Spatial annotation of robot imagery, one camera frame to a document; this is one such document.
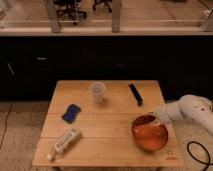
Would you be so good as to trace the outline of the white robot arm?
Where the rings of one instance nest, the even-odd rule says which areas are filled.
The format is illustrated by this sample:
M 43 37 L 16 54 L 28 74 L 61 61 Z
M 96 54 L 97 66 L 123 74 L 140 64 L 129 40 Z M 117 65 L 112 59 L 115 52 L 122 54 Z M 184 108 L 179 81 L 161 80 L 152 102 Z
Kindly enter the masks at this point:
M 208 98 L 184 95 L 177 101 L 156 107 L 151 114 L 164 124 L 192 119 L 213 136 L 213 103 Z

